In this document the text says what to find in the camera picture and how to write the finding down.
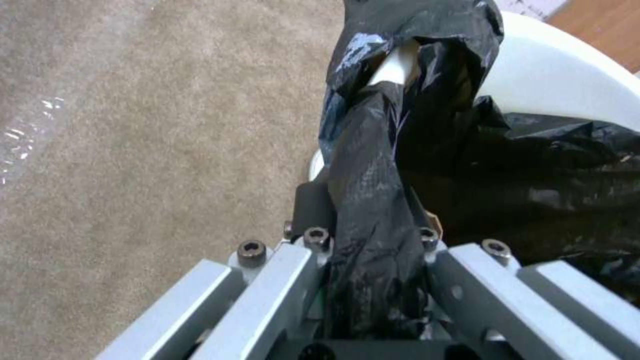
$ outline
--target metal frame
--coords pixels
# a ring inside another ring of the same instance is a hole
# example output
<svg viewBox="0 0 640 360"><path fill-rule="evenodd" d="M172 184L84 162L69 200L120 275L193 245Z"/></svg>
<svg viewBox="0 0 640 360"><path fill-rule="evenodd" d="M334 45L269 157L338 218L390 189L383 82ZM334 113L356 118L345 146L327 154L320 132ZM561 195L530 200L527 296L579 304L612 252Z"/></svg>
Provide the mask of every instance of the metal frame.
<svg viewBox="0 0 640 360"><path fill-rule="evenodd" d="M192 359L264 359L304 320L320 269L311 250L281 243Z"/></svg>
<svg viewBox="0 0 640 360"><path fill-rule="evenodd" d="M180 359L243 289L239 270L201 260L97 359Z"/></svg>
<svg viewBox="0 0 640 360"><path fill-rule="evenodd" d="M438 253L430 269L432 296L483 357L512 358L485 346L497 331L528 359L616 359L476 244Z"/></svg>

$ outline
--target plastic wrap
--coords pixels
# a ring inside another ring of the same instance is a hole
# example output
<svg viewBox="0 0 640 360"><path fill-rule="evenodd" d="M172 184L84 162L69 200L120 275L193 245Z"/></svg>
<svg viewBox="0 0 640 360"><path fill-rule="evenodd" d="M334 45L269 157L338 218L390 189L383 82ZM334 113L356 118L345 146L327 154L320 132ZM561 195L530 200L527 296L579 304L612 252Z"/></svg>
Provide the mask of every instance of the plastic wrap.
<svg viewBox="0 0 640 360"><path fill-rule="evenodd" d="M46 142L65 100L46 97L32 105L25 117L14 117L3 124L0 135L0 188L20 176L22 164Z"/></svg>

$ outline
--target hex socket bolt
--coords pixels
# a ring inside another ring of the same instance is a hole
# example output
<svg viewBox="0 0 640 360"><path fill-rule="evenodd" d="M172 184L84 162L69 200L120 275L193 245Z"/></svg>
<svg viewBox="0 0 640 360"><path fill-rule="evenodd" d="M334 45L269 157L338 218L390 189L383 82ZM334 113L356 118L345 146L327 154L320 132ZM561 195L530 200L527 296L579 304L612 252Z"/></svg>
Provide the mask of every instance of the hex socket bolt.
<svg viewBox="0 0 640 360"><path fill-rule="evenodd" d="M491 255L491 257L502 264L502 266L509 265L511 249L507 244L496 239L484 239L481 246L487 254Z"/></svg>
<svg viewBox="0 0 640 360"><path fill-rule="evenodd" d="M247 268L256 268L267 259L267 248L260 240L247 240L236 251L238 263Z"/></svg>
<svg viewBox="0 0 640 360"><path fill-rule="evenodd" d="M303 236L305 247L313 251L327 251L329 249L329 232L324 227L309 227Z"/></svg>

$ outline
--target gray metal bar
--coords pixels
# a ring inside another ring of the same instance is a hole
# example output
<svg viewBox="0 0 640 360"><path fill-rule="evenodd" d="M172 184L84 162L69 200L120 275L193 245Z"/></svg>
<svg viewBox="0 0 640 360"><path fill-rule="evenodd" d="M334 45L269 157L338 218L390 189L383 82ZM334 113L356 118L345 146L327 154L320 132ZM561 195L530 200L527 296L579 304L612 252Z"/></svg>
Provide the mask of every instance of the gray metal bar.
<svg viewBox="0 0 640 360"><path fill-rule="evenodd" d="M564 261L528 266L518 277L611 352L640 359L640 311Z"/></svg>
<svg viewBox="0 0 640 360"><path fill-rule="evenodd" d="M192 359L264 359L283 333L300 326L318 280L311 250L280 244Z"/></svg>
<svg viewBox="0 0 640 360"><path fill-rule="evenodd" d="M506 357L487 353L494 330L526 359L616 358L476 244L438 253L430 269L432 295L483 357Z"/></svg>
<svg viewBox="0 0 640 360"><path fill-rule="evenodd" d="M243 288L240 271L203 259L97 359L180 359Z"/></svg>

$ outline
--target black plastic part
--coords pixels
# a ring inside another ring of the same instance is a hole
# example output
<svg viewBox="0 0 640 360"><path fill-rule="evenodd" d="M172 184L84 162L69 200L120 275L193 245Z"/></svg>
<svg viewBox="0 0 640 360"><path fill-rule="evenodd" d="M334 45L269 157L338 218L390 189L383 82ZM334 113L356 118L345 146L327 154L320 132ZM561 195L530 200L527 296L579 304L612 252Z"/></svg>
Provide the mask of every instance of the black plastic part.
<svg viewBox="0 0 640 360"><path fill-rule="evenodd" d="M335 210L327 184L322 181L303 183L296 188L291 238L302 236L310 227L322 227L335 235Z"/></svg>
<svg viewBox="0 0 640 360"><path fill-rule="evenodd" d="M486 345L493 354L521 359L505 341ZM268 360L475 360L480 357L455 341L287 340L274 346Z"/></svg>

